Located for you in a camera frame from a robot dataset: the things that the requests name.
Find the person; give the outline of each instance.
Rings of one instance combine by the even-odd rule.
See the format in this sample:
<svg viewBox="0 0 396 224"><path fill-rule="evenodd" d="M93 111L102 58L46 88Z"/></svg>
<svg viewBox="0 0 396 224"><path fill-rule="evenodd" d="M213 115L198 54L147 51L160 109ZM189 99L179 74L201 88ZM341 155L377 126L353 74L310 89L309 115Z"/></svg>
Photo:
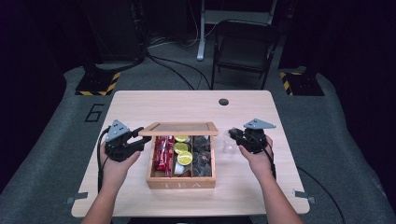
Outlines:
<svg viewBox="0 0 396 224"><path fill-rule="evenodd" d="M271 157L274 157L272 150L273 140L266 136L268 146L265 148ZM268 223L303 223L300 216L293 209L285 194L276 183L271 170L271 162L264 152L257 154L249 153L243 146L239 146L241 154L247 159L250 169L259 181L262 188L262 197L265 204ZM137 161L140 151L134 153L126 161L117 162L107 159L105 144L101 145L100 158L104 166L104 178L102 189L83 218L83 224L108 224L111 222L117 194L126 178L129 168ZM248 217L199 217L199 218L135 218L130 223L178 223L193 222L200 223L251 223Z"/></svg>

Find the gray carpet floor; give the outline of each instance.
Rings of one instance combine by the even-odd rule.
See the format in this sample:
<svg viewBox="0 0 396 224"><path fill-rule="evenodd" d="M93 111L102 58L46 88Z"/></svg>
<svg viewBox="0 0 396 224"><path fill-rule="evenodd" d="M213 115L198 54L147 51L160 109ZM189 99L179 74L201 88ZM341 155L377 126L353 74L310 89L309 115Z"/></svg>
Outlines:
<svg viewBox="0 0 396 224"><path fill-rule="evenodd" d="M205 59L197 62L198 43L152 46L149 53L176 60L199 69L210 80L213 41L206 41ZM273 94L297 166L316 178L334 197L346 223L396 223L386 195L375 172L367 164L351 138L337 94L324 76L318 82L325 96L288 96L277 65L282 52L276 52L265 89ZM116 68L126 63L106 63ZM208 90L204 79L189 67L168 63L190 84ZM290 71L301 72L303 68ZM222 72L217 82L227 80ZM106 117L114 91L187 90L175 73L146 58L138 66L123 71L112 94L75 95L75 87L84 75L82 68L64 74L67 89L52 119L31 153L0 195L0 223L79 223L72 217L72 203L66 200L78 193L79 185ZM234 76L234 84L241 83ZM217 90L245 90L258 85L257 78L246 74L239 87L216 83ZM91 108L101 111L97 122L85 122ZM305 223L342 223L340 214L326 192L310 176L300 172L305 191L316 199L310 211L302 215ZM266 223L265 216L251 217L254 223ZM114 218L127 223L128 217Z"/></svg>

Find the wooden box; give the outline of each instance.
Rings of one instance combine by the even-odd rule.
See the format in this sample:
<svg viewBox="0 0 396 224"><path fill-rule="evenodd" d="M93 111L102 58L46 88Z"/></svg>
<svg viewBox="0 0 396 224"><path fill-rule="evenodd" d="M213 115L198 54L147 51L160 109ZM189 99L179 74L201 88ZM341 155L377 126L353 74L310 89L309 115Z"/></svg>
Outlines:
<svg viewBox="0 0 396 224"><path fill-rule="evenodd" d="M218 134L219 131L213 122L156 122L140 131L139 135L141 136L152 136L147 174L148 187L150 189L213 189L216 185L213 137ZM167 149L171 149L168 152L169 155L172 155L169 157L172 160L168 162L165 170L159 170L159 163L162 164L159 162L161 154L157 153L160 153L159 148L163 148L167 144L171 145ZM186 150L191 153L193 160L189 165L183 166L184 172L180 173L180 163L177 162L177 158L185 154L184 152L180 153L180 146L186 145L190 145Z"/></svg>

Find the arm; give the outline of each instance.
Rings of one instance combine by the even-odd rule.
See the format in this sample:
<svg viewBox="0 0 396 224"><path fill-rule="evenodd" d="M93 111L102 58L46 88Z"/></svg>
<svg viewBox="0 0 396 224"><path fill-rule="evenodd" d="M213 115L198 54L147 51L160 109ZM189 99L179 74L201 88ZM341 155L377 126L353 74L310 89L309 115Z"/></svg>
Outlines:
<svg viewBox="0 0 396 224"><path fill-rule="evenodd" d="M125 181L128 169L137 161L139 156L140 151L136 151L130 158L122 162L106 159L105 144L101 145L100 159L102 166L106 162L102 188L81 223L108 224L111 222L117 194Z"/></svg>
<svg viewBox="0 0 396 224"><path fill-rule="evenodd" d="M273 141L268 136L267 142L272 146ZM239 149L248 160L251 171L262 187L262 197L265 203L265 210L267 211L268 223L303 223L276 183L271 171L271 162L268 160L267 155L264 152L251 154L243 146L239 146ZM274 157L270 147L267 147L266 150Z"/></svg>

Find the light wood tabletop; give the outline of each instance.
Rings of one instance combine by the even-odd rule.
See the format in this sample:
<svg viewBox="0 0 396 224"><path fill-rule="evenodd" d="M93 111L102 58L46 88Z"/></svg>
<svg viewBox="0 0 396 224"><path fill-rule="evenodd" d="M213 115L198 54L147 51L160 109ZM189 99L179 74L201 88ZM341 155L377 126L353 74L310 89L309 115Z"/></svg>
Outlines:
<svg viewBox="0 0 396 224"><path fill-rule="evenodd" d="M220 105L227 99L227 105ZM239 150L223 152L223 133L232 127L261 119L276 125L265 129L274 140L276 181L299 214L309 211L307 199L295 197L304 191L290 146L269 91L117 91L108 109L102 131L117 119L131 130L153 122L212 121L215 136L216 187L214 189L149 189L146 182L151 142L145 144L131 167L117 197L113 217L204 217L264 215L260 185ZM97 195L96 146L75 200L72 215L84 217Z"/></svg>

